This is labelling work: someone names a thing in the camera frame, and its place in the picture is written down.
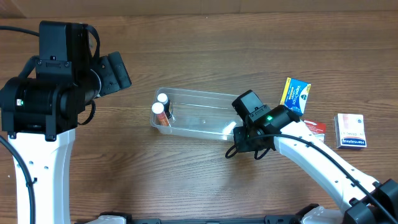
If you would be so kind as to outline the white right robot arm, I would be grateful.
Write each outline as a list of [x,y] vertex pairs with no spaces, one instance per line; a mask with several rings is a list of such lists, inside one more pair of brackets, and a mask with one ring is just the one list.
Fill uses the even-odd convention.
[[233,103],[233,108],[244,125],[234,129],[234,145],[227,158],[253,151],[260,159],[259,151],[277,151],[301,167],[338,206],[329,210],[311,205],[290,222],[397,223],[397,182],[389,179],[380,183],[346,162],[283,105],[270,110],[266,105]]

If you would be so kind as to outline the black tube white cap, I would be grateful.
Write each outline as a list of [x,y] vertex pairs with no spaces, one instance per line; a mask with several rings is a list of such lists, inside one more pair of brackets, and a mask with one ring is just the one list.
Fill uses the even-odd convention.
[[164,106],[164,111],[168,119],[173,115],[173,108],[170,98],[165,93],[160,93],[157,95],[157,101],[162,103]]

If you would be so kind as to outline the clear plastic container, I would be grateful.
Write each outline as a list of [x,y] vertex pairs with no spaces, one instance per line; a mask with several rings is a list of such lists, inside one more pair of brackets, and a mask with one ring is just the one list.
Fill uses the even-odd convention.
[[155,92],[154,101],[161,93],[171,102],[170,126],[161,125],[154,113],[150,124],[162,134],[232,141],[233,129],[243,125],[232,107],[236,95],[162,87]]

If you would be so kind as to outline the orange tube white cap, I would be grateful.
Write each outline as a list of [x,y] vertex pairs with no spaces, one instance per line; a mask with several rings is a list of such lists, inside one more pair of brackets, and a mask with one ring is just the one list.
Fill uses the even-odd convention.
[[151,109],[162,126],[170,126],[169,119],[165,114],[164,105],[162,103],[154,103]]

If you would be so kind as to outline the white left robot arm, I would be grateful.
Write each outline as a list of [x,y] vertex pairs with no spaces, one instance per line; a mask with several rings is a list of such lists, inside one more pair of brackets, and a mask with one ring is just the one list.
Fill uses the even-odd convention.
[[16,172],[19,223],[69,223],[70,159],[78,116],[95,99],[129,88],[119,52],[33,56],[1,90],[4,145]]

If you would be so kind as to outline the red white medicine box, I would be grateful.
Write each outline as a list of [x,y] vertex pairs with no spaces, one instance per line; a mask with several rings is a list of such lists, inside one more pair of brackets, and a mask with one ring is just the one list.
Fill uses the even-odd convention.
[[319,123],[317,121],[312,121],[312,120],[307,120],[305,119],[303,121],[309,130],[313,133],[313,135],[321,142],[324,142],[325,140],[325,134],[326,134],[326,124],[324,123]]

